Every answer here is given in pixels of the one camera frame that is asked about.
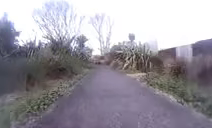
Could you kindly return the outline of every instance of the grass verge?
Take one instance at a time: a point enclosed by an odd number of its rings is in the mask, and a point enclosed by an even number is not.
[[[144,76],[148,86],[171,94],[181,104],[187,104],[212,118],[212,93],[181,78],[148,73]]]
[[[12,103],[0,106],[0,127],[9,128],[12,122],[23,122],[29,116],[40,115],[58,98],[71,94],[76,83],[87,72],[88,69],[85,69],[71,79],[57,80],[53,86],[47,89],[26,93]]]

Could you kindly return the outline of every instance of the shrub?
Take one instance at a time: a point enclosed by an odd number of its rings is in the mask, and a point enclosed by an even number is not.
[[[188,77],[202,86],[212,86],[212,56],[197,56],[188,65]]]
[[[212,117],[212,93],[199,88],[182,78],[168,74],[148,73],[145,77],[148,85],[173,95],[181,104],[189,104],[196,110]]]

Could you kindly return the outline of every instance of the overcast sky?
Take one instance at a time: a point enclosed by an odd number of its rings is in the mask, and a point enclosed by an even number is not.
[[[0,0],[0,17],[7,12],[21,38],[32,37],[32,11],[45,0]],[[112,42],[157,40],[159,48],[169,48],[212,38],[212,0],[68,0],[77,11],[91,16],[104,12],[114,19]],[[91,27],[84,25],[89,45],[97,52],[98,43]]]

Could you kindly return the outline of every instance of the spiky plant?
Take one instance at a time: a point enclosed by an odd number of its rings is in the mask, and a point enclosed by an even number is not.
[[[150,58],[152,52],[145,44],[123,45],[121,50],[116,51],[115,59],[123,62],[123,70],[133,69],[148,72],[150,70]]]

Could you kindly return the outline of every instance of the path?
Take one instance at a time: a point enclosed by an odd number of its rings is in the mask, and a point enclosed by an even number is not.
[[[212,128],[204,116],[108,67],[84,78],[36,128]]]

